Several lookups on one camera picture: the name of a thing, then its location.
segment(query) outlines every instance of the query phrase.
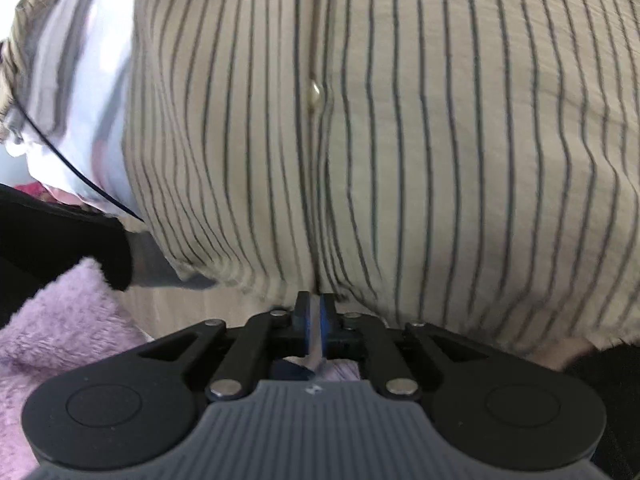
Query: circular button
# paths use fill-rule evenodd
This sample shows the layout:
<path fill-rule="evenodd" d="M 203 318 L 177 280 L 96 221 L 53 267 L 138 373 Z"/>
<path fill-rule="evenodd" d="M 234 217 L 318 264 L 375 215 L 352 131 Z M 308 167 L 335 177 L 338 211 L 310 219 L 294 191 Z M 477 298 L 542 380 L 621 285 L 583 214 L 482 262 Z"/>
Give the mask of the circular button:
<path fill-rule="evenodd" d="M 131 388 L 96 384 L 73 394 L 66 404 L 66 411 L 78 424 L 108 428 L 131 420 L 141 407 L 140 395 Z"/>
<path fill-rule="evenodd" d="M 391 379 L 386 383 L 386 390 L 390 394 L 399 396 L 411 396 L 418 391 L 418 383 L 413 379 L 406 377 L 398 377 L 397 379 Z"/>
<path fill-rule="evenodd" d="M 318 107 L 322 101 L 322 90 L 320 85 L 315 81 L 311 82 L 311 86 L 309 88 L 309 105 L 312 110 L 318 110 Z"/>
<path fill-rule="evenodd" d="M 532 384 L 508 384 L 489 393 L 486 408 L 497 420 L 517 428 L 536 428 L 558 416 L 560 403 Z"/>
<path fill-rule="evenodd" d="M 242 390 L 242 384 L 233 379 L 219 379 L 209 386 L 211 393 L 216 397 L 233 397 Z"/>

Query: black fabric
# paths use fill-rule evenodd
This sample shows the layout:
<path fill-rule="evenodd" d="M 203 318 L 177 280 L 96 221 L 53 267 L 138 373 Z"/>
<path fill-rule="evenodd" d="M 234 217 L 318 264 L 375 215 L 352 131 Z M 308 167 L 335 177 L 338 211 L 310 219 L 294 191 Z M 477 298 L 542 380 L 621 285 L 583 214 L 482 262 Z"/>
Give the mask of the black fabric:
<path fill-rule="evenodd" d="M 620 345 L 588 354 L 566 373 L 591 386 L 607 409 L 593 463 L 614 480 L 633 480 L 640 473 L 640 348 Z"/>
<path fill-rule="evenodd" d="M 308 368 L 284 359 L 274 361 L 269 371 L 269 378 L 274 381 L 310 381 L 315 376 Z"/>
<path fill-rule="evenodd" d="M 45 285 L 2 256 L 0 256 L 0 284 L 0 290 L 2 290 L 0 328 L 20 310 L 26 299 L 32 298 Z"/>
<path fill-rule="evenodd" d="M 44 203 L 0 185 L 0 256 L 39 283 L 49 283 L 90 256 L 107 282 L 124 290 L 131 282 L 131 256 L 118 219 L 73 206 Z M 2 280 L 2 294 L 11 283 Z"/>

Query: person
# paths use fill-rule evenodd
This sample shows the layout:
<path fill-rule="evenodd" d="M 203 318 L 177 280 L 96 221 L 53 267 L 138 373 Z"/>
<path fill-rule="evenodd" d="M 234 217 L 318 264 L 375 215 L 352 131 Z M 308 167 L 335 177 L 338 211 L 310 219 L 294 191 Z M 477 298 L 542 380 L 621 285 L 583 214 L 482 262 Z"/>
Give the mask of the person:
<path fill-rule="evenodd" d="M 180 277 L 638 338 L 640 0 L 135 1 L 124 158 Z"/>

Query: metal pin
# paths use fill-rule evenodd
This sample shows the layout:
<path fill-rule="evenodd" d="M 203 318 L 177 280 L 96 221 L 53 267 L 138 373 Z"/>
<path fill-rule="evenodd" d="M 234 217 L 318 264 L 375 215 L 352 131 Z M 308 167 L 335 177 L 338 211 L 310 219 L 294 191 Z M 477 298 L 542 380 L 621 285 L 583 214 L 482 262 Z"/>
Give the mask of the metal pin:
<path fill-rule="evenodd" d="M 399 396 L 410 396 L 418 391 L 418 383 L 416 383 L 413 379 L 408 379 L 406 377 L 398 377 L 397 379 L 391 379 L 386 383 L 386 390 L 390 394 L 399 395 Z"/>
<path fill-rule="evenodd" d="M 242 384 L 233 379 L 220 379 L 211 383 L 209 390 L 211 390 L 211 393 L 216 397 L 223 399 L 224 397 L 232 397 L 240 393 Z"/>

